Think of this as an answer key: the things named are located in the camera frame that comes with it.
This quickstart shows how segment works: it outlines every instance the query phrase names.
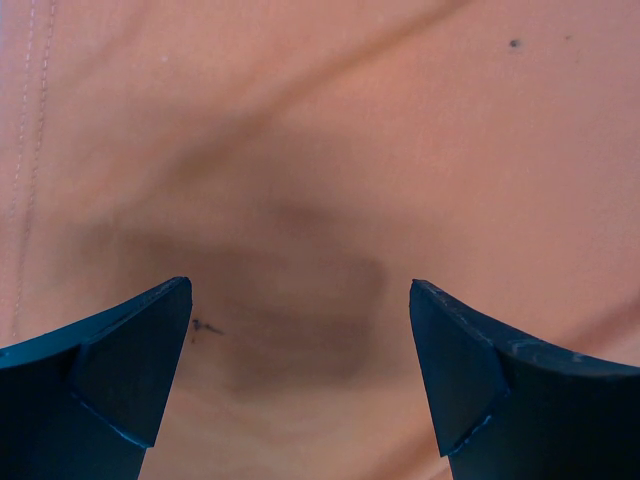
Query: orange fabric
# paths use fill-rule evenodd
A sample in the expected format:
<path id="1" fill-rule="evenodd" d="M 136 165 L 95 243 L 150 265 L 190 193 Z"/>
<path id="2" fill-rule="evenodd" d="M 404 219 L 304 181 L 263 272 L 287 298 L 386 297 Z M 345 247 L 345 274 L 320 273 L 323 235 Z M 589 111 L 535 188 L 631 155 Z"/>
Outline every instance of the orange fabric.
<path id="1" fill-rule="evenodd" d="M 1 13 L 2 343 L 174 275 L 225 332 L 142 479 L 447 478 L 414 277 L 640 364 L 635 0 Z"/>

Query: dark spot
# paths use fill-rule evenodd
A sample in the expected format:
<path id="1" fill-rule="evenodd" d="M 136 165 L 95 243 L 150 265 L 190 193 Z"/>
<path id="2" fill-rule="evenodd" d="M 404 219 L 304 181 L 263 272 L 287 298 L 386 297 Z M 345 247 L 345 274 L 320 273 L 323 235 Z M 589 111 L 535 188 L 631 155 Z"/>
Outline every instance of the dark spot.
<path id="1" fill-rule="evenodd" d="M 218 334 L 218 335 L 224 335 L 224 332 L 216 327 L 214 327 L 213 325 L 210 325 L 208 323 L 204 323 L 201 320 L 194 318 L 193 320 L 191 320 L 191 323 L 193 324 L 193 329 L 197 332 L 198 330 L 204 328 L 205 330 L 208 330 L 209 332 Z"/>

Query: orange cloth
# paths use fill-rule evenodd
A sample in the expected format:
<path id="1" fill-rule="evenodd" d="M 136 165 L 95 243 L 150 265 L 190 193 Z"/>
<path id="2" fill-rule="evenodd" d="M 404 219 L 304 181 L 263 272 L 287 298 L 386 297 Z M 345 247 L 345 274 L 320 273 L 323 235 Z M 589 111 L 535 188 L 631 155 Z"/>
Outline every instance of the orange cloth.
<path id="1" fill-rule="evenodd" d="M 3 0 L 0 339 L 174 275 L 143 480 L 447 478 L 414 277 L 640 364 L 635 0 Z"/>

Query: stitched seam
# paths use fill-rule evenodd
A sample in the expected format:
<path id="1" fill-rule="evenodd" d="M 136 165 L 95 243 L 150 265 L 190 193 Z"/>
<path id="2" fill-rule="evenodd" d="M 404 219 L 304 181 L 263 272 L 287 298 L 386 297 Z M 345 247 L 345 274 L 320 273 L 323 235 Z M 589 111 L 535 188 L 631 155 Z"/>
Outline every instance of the stitched seam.
<path id="1" fill-rule="evenodd" d="M 12 198 L 11 205 L 9 207 L 9 218 L 7 222 L 7 238 L 10 237 L 11 227 L 15 220 L 16 209 L 18 205 L 18 180 L 20 178 L 20 171 L 22 170 L 22 163 L 24 161 L 24 151 L 25 151 L 25 130 L 27 124 L 27 106 L 28 106 L 28 90 L 29 90 L 29 77 L 31 73 L 31 53 L 33 50 L 33 37 L 35 32 L 35 18 L 36 18 L 36 0 L 31 0 L 31 6 L 29 10 L 29 38 L 27 41 L 27 53 L 25 54 L 24 59 L 24 85 L 22 87 L 22 104 L 20 107 L 20 126 L 18 133 L 18 161 L 16 163 L 15 176 L 13 178 L 13 184 L 11 186 L 12 190 Z M 6 292 L 6 283 L 7 283 L 7 264 L 9 263 L 9 251 L 11 248 L 5 248 L 4 258 L 2 263 L 2 294 L 4 295 Z M 3 296 L 2 304 L 6 304 L 7 298 Z M 16 336 L 16 325 L 15 319 L 14 323 L 11 326 L 11 334 L 13 337 Z"/>
<path id="2" fill-rule="evenodd" d="M 49 3 L 49 28 L 47 30 L 47 40 L 44 48 L 44 54 L 41 65 L 41 87 L 40 87 L 40 108 L 38 114 L 38 129 L 36 133 L 36 148 L 33 154 L 33 166 L 31 168 L 31 178 L 29 184 L 29 204 L 25 216 L 24 233 L 22 236 L 22 244 L 20 248 L 20 257 L 18 261 L 18 292 L 16 305 L 13 315 L 14 332 L 18 329 L 18 320 L 20 317 L 20 308 L 22 306 L 22 295 L 24 288 L 24 270 L 27 255 L 27 247 L 29 238 L 31 237 L 31 226 L 33 224 L 34 209 L 36 203 L 36 186 L 38 183 L 40 152 L 42 150 L 42 139 L 44 134 L 45 106 L 47 103 L 47 73 L 49 71 L 49 57 L 51 53 L 51 40 L 53 38 L 53 25 L 56 15 L 56 0 Z"/>

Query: black speck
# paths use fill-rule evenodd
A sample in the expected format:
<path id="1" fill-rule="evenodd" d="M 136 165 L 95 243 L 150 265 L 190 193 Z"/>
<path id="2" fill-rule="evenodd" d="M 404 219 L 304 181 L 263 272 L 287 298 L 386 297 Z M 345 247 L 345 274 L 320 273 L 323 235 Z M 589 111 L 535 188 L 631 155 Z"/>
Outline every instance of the black speck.
<path id="1" fill-rule="evenodd" d="M 197 318 L 194 318 L 193 320 L 191 320 L 191 323 L 193 324 L 193 329 L 196 332 L 204 328 L 205 330 L 208 330 L 209 332 L 215 333 L 217 335 L 224 335 L 224 332 L 222 330 L 214 327 L 213 325 L 209 325 L 208 323 L 204 323 Z"/>

